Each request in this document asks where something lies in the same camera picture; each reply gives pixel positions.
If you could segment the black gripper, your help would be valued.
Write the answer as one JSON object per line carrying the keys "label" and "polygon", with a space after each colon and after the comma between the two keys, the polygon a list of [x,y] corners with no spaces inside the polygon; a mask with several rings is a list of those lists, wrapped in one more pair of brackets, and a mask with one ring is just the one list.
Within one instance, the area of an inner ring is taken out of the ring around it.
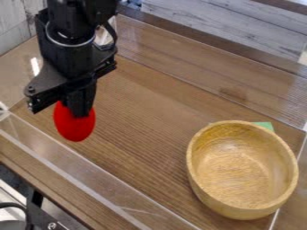
{"label": "black gripper", "polygon": [[92,109],[97,80],[116,68],[116,44],[100,45],[96,30],[109,24],[113,8],[45,8],[34,16],[42,67],[23,88],[27,108],[37,113],[61,102],[76,118]]}

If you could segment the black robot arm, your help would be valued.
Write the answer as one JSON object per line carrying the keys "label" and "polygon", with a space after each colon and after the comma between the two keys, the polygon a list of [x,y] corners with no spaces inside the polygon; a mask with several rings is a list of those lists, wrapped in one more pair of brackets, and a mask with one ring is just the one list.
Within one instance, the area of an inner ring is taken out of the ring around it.
{"label": "black robot arm", "polygon": [[33,113],[61,102],[73,117],[88,116],[97,81],[116,68],[116,8],[117,0],[46,0],[34,15],[42,66],[23,88]]}

